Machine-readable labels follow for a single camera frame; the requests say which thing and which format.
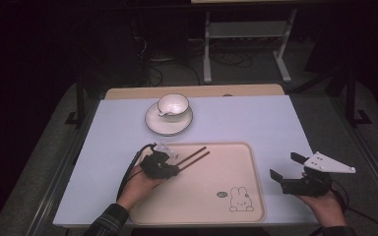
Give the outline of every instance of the table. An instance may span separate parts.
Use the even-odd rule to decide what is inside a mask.
[[[144,115],[159,97],[171,92],[189,97],[194,120],[181,134],[162,137],[146,127]],[[65,227],[91,224],[114,203],[135,152],[153,142],[245,142],[253,150],[263,191],[266,216],[259,224],[316,222],[309,208],[283,195],[269,175],[272,168],[287,178],[300,178],[302,166],[289,155],[312,154],[290,99],[278,85],[255,85],[110,90],[97,109],[53,223]]]

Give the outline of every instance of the saucer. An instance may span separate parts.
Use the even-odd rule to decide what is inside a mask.
[[[193,111],[190,106],[180,114],[182,118],[178,121],[168,121],[167,117],[158,116],[159,114],[158,104],[155,103],[147,110],[146,124],[152,131],[163,136],[177,135],[186,129],[193,119]]]

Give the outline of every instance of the dark background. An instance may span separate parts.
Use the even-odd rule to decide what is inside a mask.
[[[92,11],[123,4],[0,0],[0,210],[58,101],[79,75],[86,78],[93,97],[112,87],[137,87],[147,79],[131,36],[132,16]],[[378,2],[315,9],[299,10],[291,37],[319,38],[308,70],[323,73],[340,61],[347,63],[378,101]],[[139,21],[153,48],[175,52],[185,48],[187,37],[202,36],[198,29],[203,27],[203,14],[169,14],[181,16],[175,19],[185,27],[159,27],[169,19],[159,13]]]

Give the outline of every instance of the floor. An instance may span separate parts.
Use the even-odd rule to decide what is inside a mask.
[[[151,63],[151,81],[148,85],[158,86],[196,86],[202,83],[202,55],[199,48],[202,42],[193,41],[191,54],[185,62],[166,60]],[[312,41],[290,42],[284,56],[286,66],[292,76],[292,83],[282,82],[272,51],[277,48],[277,41],[235,42],[242,53],[234,53],[228,47],[234,42],[217,42],[212,61],[213,85],[234,84],[280,84],[284,90],[294,89],[311,80],[316,75],[304,72]],[[357,84],[356,110],[364,110],[372,124],[351,127],[344,118],[345,95],[329,97],[324,93],[329,80],[300,94],[290,96],[293,106],[310,145],[331,156],[341,157],[344,162],[352,163],[357,173],[353,175],[335,174],[333,177],[345,187],[350,206],[378,220],[378,173],[374,172],[367,159],[367,151],[378,162],[378,107],[371,92]],[[74,160],[78,140],[86,136],[87,124],[81,129],[64,122],[76,107],[76,88],[69,88],[54,111],[40,141],[38,142],[26,170],[20,178],[16,190],[11,195],[0,216],[0,235],[80,235],[83,230],[52,225],[52,217],[57,210],[69,173],[74,168],[73,162],[60,166],[61,160]],[[87,114],[97,101],[87,99]],[[42,218],[35,218],[40,212]],[[346,219],[357,235],[378,235],[378,225],[349,210]],[[264,230],[270,235],[309,235],[317,226],[291,225],[268,226]],[[217,235],[212,229],[203,229],[199,235]],[[132,229],[126,228],[123,235],[130,235]],[[265,235],[257,228],[244,228],[242,235]]]

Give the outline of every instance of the chopsticks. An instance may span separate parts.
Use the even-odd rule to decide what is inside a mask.
[[[202,147],[200,148],[199,150],[195,151],[194,153],[192,153],[191,155],[189,155],[188,157],[182,159],[180,162],[178,162],[176,164],[177,167],[179,167],[179,165],[181,165],[182,163],[186,162],[187,160],[189,160],[190,158],[194,157],[195,155],[199,154],[200,152],[202,152],[203,150],[205,150],[207,147]],[[199,161],[200,159],[204,158],[205,156],[207,156],[208,154],[210,154],[209,151],[205,152],[204,154],[202,154],[201,156],[199,156],[198,158],[196,158],[194,161],[190,162],[189,164],[187,164],[186,166],[184,166],[183,168],[180,169],[179,172],[182,172],[184,169],[186,169],[187,167],[193,165],[195,162]]]

